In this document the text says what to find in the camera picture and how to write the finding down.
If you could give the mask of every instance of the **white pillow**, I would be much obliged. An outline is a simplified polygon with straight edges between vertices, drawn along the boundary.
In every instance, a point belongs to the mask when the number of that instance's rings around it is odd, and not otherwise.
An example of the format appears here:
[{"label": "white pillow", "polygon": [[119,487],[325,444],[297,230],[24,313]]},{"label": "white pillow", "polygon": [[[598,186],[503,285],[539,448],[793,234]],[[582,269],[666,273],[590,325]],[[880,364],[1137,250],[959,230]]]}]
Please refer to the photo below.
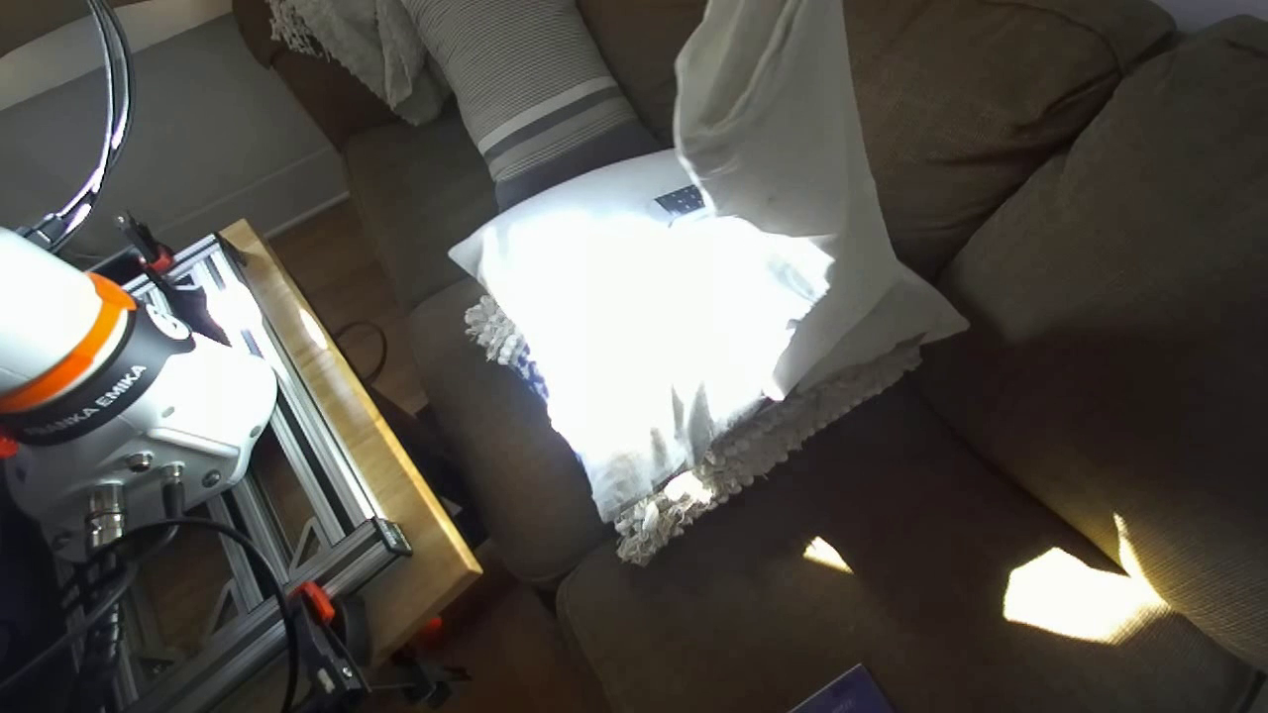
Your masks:
[{"label": "white pillow", "polygon": [[551,428],[634,562],[899,380],[923,341],[963,329],[899,269],[852,341],[816,360],[816,392],[765,408],[785,392],[793,333],[836,293],[832,257],[701,210],[674,151],[543,190],[452,261],[491,297],[468,313],[476,341],[503,364],[527,353]]},{"label": "white pillow", "polygon": [[[812,242],[709,218],[689,190],[662,151],[527,198],[452,250],[527,345],[606,523],[777,392],[793,325],[828,289]],[[507,345],[507,321],[479,313]]]}]

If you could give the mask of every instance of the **couch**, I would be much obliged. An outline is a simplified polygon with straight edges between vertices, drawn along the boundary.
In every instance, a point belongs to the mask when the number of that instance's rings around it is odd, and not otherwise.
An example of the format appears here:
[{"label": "couch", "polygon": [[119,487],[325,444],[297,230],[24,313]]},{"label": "couch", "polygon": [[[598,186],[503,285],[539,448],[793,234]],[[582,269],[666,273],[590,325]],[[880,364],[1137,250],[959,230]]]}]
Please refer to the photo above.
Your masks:
[{"label": "couch", "polygon": [[[579,12],[666,143],[701,0]],[[1268,24],[1185,36],[1149,0],[844,12],[892,242],[971,333],[630,566],[539,396],[464,337],[479,285],[448,246],[499,202],[460,111],[408,127],[238,0],[345,154],[499,559],[610,709],[789,709],[848,665],[896,709],[1264,709]],[[1046,555],[1066,570],[1030,582]],[[1050,610],[1086,598],[1070,562],[1145,582],[1153,614],[1102,638],[1014,622],[1022,578]]]}]

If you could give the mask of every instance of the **orange part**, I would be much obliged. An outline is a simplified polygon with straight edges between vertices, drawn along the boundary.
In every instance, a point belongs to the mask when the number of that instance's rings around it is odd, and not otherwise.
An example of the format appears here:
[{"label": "orange part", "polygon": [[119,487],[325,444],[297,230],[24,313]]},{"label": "orange part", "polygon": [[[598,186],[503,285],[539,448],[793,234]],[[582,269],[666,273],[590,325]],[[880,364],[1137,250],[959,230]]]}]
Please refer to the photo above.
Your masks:
[{"label": "orange part", "polygon": [[420,646],[440,646],[444,642],[444,618],[428,618],[424,626],[420,626]]},{"label": "orange part", "polygon": [[309,602],[309,610],[321,626],[333,626],[341,618],[341,610],[333,606],[333,598],[317,582],[305,582],[301,598]]},{"label": "orange part", "polygon": [[16,456],[16,440],[8,432],[0,432],[0,459]]},{"label": "orange part", "polygon": [[71,388],[95,357],[107,349],[111,333],[123,325],[123,317],[135,309],[131,293],[123,293],[115,281],[87,273],[95,293],[103,297],[103,309],[95,313],[83,341],[48,372],[40,372],[32,384],[16,392],[0,392],[0,412],[32,412]]}]

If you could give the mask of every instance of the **lace trim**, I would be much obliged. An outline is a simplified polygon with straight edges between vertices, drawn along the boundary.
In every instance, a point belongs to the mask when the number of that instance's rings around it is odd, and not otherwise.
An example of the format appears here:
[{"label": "lace trim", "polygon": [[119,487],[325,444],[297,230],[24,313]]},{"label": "lace trim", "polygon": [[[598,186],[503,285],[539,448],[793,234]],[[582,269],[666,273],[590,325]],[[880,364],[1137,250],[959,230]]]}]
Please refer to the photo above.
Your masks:
[{"label": "lace trim", "polygon": [[527,349],[515,321],[491,297],[479,297],[464,313],[464,325],[491,364],[511,364],[515,353]]},{"label": "lace trim", "polygon": [[269,16],[273,16],[273,40],[301,51],[301,55],[321,55],[305,12],[293,0],[269,0]]},{"label": "lace trim", "polygon": [[915,364],[919,349],[899,349],[868,368],[840,372],[812,392],[796,392],[785,404],[769,404],[713,448],[713,463],[674,475],[662,491],[618,515],[618,559],[638,566],[650,562],[689,523],[761,483],[804,440],[899,384]]}]

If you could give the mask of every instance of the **wooden table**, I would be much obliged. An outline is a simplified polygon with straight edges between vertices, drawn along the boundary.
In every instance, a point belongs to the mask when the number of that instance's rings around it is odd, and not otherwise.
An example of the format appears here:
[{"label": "wooden table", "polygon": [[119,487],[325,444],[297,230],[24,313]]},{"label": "wooden table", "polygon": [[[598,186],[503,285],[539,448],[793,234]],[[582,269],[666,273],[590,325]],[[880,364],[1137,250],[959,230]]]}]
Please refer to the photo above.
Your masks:
[{"label": "wooden table", "polygon": [[412,547],[412,559],[392,562],[361,590],[380,662],[416,638],[424,618],[460,598],[479,578],[479,562],[269,246],[246,222],[226,226],[222,238],[238,250],[242,281],[361,467],[372,499]]}]

